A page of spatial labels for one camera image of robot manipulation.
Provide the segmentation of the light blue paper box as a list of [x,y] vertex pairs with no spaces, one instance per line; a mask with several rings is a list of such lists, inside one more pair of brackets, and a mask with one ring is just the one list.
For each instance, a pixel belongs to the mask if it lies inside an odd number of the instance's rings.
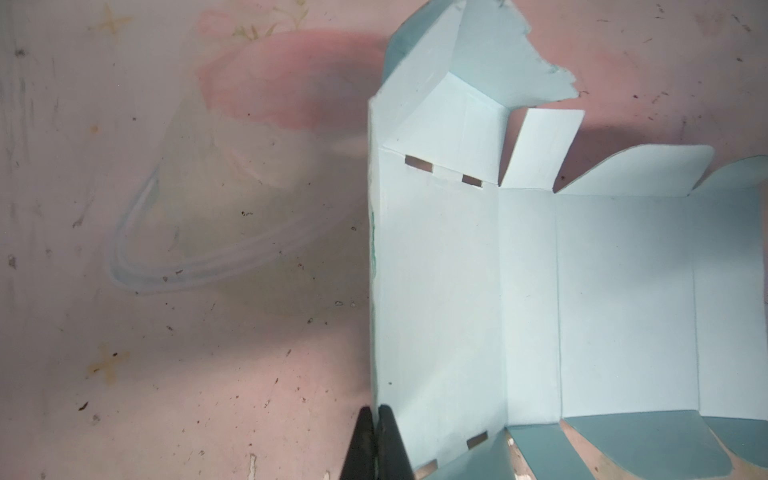
[[561,189],[573,75],[508,1],[430,1],[369,103],[373,397],[407,475],[642,479],[767,464],[763,156],[633,146]]

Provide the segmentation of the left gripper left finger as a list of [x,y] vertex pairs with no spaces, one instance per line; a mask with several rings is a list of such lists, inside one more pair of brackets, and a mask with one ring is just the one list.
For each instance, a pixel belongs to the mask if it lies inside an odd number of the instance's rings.
[[376,434],[371,408],[360,409],[339,476],[340,480],[376,480]]

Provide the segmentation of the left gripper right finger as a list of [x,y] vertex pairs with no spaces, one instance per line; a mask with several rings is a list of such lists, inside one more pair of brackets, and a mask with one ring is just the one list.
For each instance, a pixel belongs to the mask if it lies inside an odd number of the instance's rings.
[[389,405],[378,407],[376,434],[376,470],[379,480],[414,480],[399,427]]

